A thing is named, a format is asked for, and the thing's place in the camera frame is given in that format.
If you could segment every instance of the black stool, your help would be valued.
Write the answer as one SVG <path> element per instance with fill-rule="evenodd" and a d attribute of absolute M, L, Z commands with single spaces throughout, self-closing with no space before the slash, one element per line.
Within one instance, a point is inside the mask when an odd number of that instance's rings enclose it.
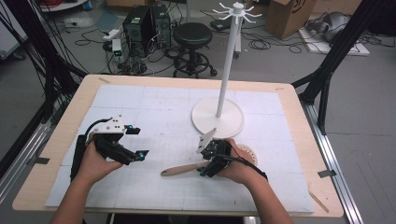
<path fill-rule="evenodd" d="M 218 74 L 207 57 L 196 52 L 197 49 L 206 46 L 212 40 L 213 34 L 207 26 L 198 22 L 187 22 L 176 28 L 173 37 L 182 49 L 188 50 L 187 52 L 182 50 L 174 59 L 174 67 L 176 68 L 174 77 L 179 71 L 199 78 L 198 74 L 204 72 L 207 67 L 210 67 L 212 77 Z"/>

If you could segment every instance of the forearm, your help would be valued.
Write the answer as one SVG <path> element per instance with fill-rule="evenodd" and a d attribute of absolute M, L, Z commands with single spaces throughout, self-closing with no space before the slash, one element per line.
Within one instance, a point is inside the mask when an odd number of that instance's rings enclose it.
<path fill-rule="evenodd" d="M 81 223 L 91 183 L 76 177 L 67 189 L 51 223 Z"/>
<path fill-rule="evenodd" d="M 293 223 L 268 181 L 258 174 L 250 179 L 245 186 L 253 197 L 262 223 Z"/>

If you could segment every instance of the person's left hand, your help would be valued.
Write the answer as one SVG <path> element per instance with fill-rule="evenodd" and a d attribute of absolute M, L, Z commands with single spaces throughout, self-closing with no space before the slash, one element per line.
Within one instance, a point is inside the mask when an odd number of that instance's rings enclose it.
<path fill-rule="evenodd" d="M 95 143 L 91 141 L 85 150 L 76 177 L 93 185 L 121 166 L 122 164 L 117 161 L 106 161 L 96 150 Z"/>

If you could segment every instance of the round white base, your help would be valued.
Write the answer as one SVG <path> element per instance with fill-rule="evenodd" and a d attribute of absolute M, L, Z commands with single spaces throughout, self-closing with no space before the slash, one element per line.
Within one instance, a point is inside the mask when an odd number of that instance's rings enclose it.
<path fill-rule="evenodd" d="M 201 133 L 208 133 L 214 128 L 214 138 L 233 137 L 244 127 L 244 114 L 234 102 L 224 99 L 221 117 L 217 118 L 219 98 L 206 98 L 198 102 L 192 110 L 192 122 Z"/>

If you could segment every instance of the table surface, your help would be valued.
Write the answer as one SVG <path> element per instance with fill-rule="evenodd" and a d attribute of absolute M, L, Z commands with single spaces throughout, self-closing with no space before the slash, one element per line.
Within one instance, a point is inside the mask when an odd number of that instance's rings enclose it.
<path fill-rule="evenodd" d="M 78 132 L 78 127 L 90 108 L 97 90 L 101 85 L 106 84 L 218 90 L 221 82 L 220 80 L 168 77 L 86 76 L 41 153 L 41 157 L 50 159 L 49 163 L 36 164 L 34 166 L 12 204 L 15 210 L 53 211 L 55 209 L 46 207 L 45 203 L 50 195 L 64 154 L 73 142 Z M 229 81 L 228 89 L 236 91 L 276 92 L 278 94 L 315 208 L 315 212 L 312 214 L 291 215 L 341 217 L 344 214 L 344 210 L 331 179 L 329 177 L 320 178 L 318 175 L 318 172 L 326 170 L 326 166 L 320 155 L 317 142 L 312 134 L 295 89 L 290 84 L 284 83 L 245 81 Z M 125 209 L 89 209 L 87 211 L 109 213 L 136 212 Z M 155 213 L 155 211 L 138 212 Z"/>

